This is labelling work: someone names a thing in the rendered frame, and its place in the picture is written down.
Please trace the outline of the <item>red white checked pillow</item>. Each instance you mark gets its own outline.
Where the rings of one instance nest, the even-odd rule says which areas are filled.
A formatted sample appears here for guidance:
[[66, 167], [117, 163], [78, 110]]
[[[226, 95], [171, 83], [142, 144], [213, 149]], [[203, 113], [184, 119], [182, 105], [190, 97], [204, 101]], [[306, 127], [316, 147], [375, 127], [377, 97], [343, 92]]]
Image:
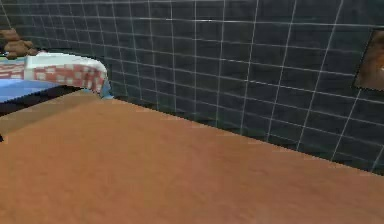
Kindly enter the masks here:
[[98, 60], [48, 52], [26, 57], [23, 78], [85, 88], [98, 94], [108, 81], [107, 69]]

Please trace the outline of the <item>blue bed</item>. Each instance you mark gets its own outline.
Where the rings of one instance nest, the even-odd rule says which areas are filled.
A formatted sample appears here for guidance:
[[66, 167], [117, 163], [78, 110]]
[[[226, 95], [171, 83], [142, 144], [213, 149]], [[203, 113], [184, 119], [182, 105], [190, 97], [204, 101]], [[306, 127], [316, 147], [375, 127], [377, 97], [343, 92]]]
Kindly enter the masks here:
[[[26, 57], [15, 60], [0, 59], [0, 116], [76, 91], [96, 93], [85, 88], [25, 80], [23, 74]], [[109, 80], [104, 84], [102, 92], [96, 94], [100, 98], [111, 98]]]

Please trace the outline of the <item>brown teddy bear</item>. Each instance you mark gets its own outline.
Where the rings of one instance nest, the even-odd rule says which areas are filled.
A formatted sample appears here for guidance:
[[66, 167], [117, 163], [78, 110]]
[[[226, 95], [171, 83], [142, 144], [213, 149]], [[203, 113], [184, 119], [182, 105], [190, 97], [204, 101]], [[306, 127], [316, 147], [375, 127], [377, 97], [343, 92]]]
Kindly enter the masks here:
[[22, 40], [15, 29], [0, 30], [0, 34], [6, 41], [4, 50], [7, 52], [7, 59], [14, 60], [18, 57], [37, 55], [38, 51], [33, 43]]

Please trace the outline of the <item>brown framed wall picture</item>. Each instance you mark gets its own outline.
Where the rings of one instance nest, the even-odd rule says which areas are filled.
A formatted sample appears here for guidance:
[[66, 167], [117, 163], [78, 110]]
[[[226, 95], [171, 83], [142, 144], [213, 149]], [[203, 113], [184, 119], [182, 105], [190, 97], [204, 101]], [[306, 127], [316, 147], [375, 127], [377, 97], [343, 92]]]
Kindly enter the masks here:
[[354, 85], [384, 91], [384, 30], [374, 30], [364, 52]]

